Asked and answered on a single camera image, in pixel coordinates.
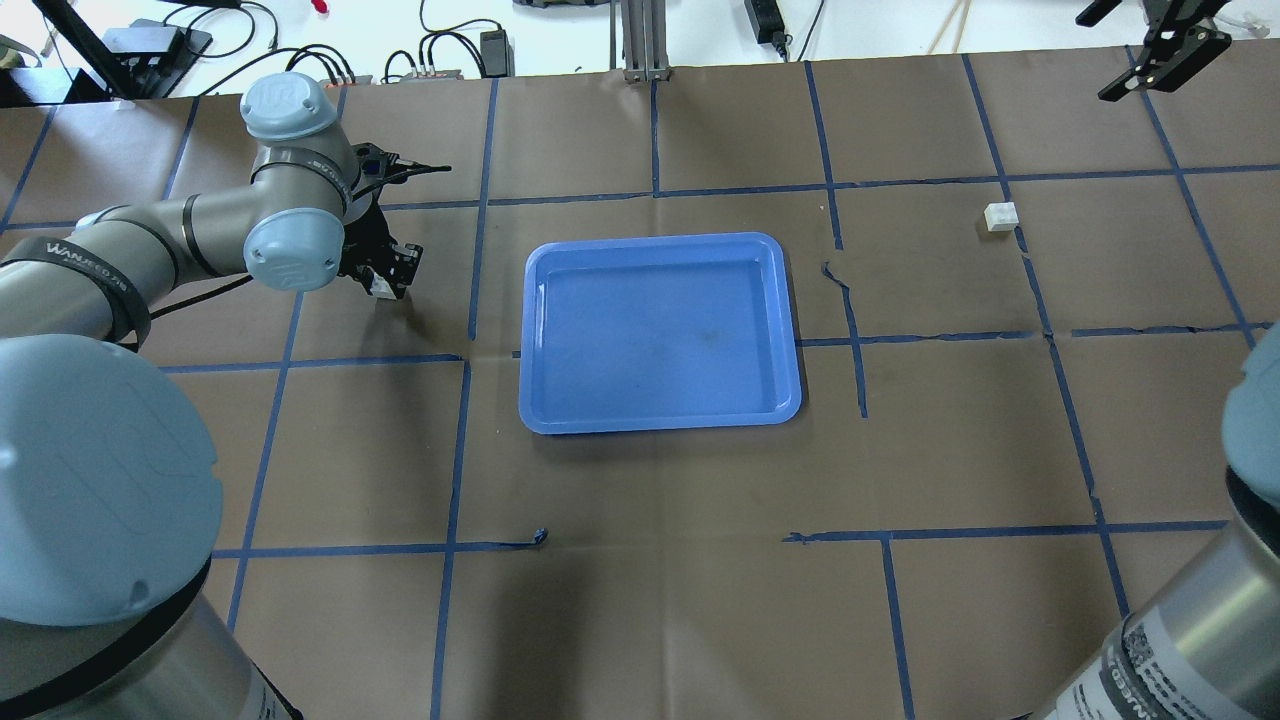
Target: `white floor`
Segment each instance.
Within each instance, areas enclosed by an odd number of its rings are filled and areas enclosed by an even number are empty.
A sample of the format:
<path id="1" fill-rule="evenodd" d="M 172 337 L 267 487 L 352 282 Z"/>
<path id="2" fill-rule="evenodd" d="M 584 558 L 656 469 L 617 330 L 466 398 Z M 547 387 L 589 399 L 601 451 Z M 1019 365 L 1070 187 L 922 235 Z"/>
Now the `white floor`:
<path id="1" fill-rule="evenodd" d="M 799 53 L 819 0 L 780 0 L 792 53 Z M 328 15 L 317 14 L 308 0 L 262 0 L 280 18 L 280 46 L 325 42 L 342 50 L 358 74 L 383 76 L 387 56 L 397 49 L 417 55 L 422 36 L 417 0 L 329 0 Z M 672 65 L 727 65 L 777 63 L 768 46 L 753 42 L 742 0 L 667 0 L 668 53 Z M 827 0 L 806 59 L 877 58 L 920 55 L 938 37 L 955 0 Z M 1074 18 L 1087 0 L 970 0 L 963 37 L 956 37 L 964 13 L 956 13 L 938 40 L 937 53 L 988 53 L 1051 47 L 1089 47 L 1138 44 L 1146 32 L 1139 0 L 1124 4 L 1096 28 L 1076 27 Z M 136 18 L 160 19 L 177 5 L 155 0 L 78 0 L 76 8 L 96 32 L 127 26 Z M 1253 14 L 1267 24 L 1280 26 L 1280 0 L 1235 0 L 1225 15 Z M 174 22 L 192 18 L 195 10 Z M 475 17 L 489 17 L 506 26 L 515 47 L 517 74 L 563 74 L 609 68 L 609 9 L 516 6 L 512 0 L 428 0 L 431 27 L 444 27 Z M 221 12 L 200 26 L 214 35 L 210 53 L 233 47 L 248 32 L 248 22 L 233 12 Z M 479 36 L 475 28 L 472 37 Z M 1238 37 L 1243 31 L 1224 26 Z M 0 0 L 0 33 L 44 47 L 47 32 L 40 14 L 27 0 Z M 270 22 L 259 20 L 259 33 L 242 53 L 204 60 L 179 86 L 178 95 L 195 95 L 232 69 L 266 50 Z M 69 65 L 79 58 L 65 40 L 59 47 Z M 283 68 L 288 55 L 264 60 L 221 87 L 243 91 L 256 77 Z M 56 63 L 56 56 L 51 59 Z M 438 68 L 461 68 L 467 77 L 476 72 L 471 60 L 452 42 L 436 47 Z M 300 70 L 324 77 L 315 60 Z M 394 73 L 407 70 L 397 60 Z"/>

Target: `light blue joint cap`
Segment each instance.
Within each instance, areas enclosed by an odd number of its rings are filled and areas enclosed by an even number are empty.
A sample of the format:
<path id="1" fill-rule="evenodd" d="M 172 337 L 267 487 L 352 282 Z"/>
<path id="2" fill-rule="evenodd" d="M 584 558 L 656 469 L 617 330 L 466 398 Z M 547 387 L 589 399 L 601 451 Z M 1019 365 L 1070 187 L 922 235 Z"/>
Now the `light blue joint cap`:
<path id="1" fill-rule="evenodd" d="M 223 491 L 178 386 L 119 346 L 46 334 L 0 340 L 0 618 L 114 623 L 196 577 Z"/>
<path id="2" fill-rule="evenodd" d="M 244 241 L 244 266 L 262 284 L 283 291 L 319 290 L 338 277 L 342 220 L 317 208 L 293 208 L 265 218 Z"/>
<path id="3" fill-rule="evenodd" d="M 1280 332 L 1267 332 L 1244 361 L 1244 382 L 1226 398 L 1222 446 L 1235 474 L 1280 509 Z"/>
<path id="4" fill-rule="evenodd" d="M 241 97 L 248 133 L 265 142 L 315 135 L 338 122 L 338 109 L 320 83 L 302 73 L 275 73 L 255 82 Z"/>

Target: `white label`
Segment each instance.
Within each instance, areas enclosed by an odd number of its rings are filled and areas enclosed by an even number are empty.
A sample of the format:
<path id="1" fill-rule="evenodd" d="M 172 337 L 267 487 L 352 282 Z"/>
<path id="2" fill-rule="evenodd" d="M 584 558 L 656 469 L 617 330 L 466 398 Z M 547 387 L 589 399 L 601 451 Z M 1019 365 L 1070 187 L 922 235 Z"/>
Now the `white label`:
<path id="1" fill-rule="evenodd" d="M 244 694 L 244 708 L 241 710 L 237 720 L 289 720 L 289 714 L 284 711 L 280 698 L 275 697 L 275 691 L 266 684 L 266 679 L 250 665 L 248 693 Z"/>
<path id="2" fill-rule="evenodd" d="M 1158 606 L 1125 632 L 1124 644 L 1147 689 L 1176 720 L 1257 720 L 1183 657 L 1165 628 Z"/>
<path id="3" fill-rule="evenodd" d="M 1050 717 L 1061 720 L 1124 720 L 1116 712 L 1106 688 L 1102 687 L 1102 659 L 1097 657 L 1071 687 L 1057 698 L 1057 710 Z"/>

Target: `white cube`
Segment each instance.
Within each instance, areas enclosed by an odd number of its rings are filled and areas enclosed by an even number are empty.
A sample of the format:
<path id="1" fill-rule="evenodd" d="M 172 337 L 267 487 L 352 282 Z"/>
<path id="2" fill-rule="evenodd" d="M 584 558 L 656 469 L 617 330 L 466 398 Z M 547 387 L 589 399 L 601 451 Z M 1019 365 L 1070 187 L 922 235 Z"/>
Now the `white cube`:
<path id="1" fill-rule="evenodd" d="M 1012 202 L 992 202 L 982 214 L 987 232 L 1009 232 L 1018 227 L 1018 208 Z"/>

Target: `brown table surface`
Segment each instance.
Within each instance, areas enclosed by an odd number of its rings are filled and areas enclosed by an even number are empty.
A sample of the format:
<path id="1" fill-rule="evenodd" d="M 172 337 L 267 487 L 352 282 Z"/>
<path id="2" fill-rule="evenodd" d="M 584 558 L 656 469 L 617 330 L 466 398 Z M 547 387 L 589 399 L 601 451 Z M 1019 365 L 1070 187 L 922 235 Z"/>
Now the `brown table surface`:
<path id="1" fill-rule="evenodd" d="M 1034 710 L 1228 518 L 1222 401 L 1280 315 L 1280 41 L 1096 100 L 1126 61 L 334 92 L 352 141 L 454 172 L 384 195 L 426 246 L 410 301 L 251 284 L 156 322 L 143 355 L 220 451 L 207 597 L 310 720 Z M 0 137 L 0 252 L 253 152 L 220 96 L 6 110 Z M 1007 199 L 1021 232 L 986 233 Z M 521 424 L 535 247 L 749 229 L 787 255 L 794 420 Z"/>

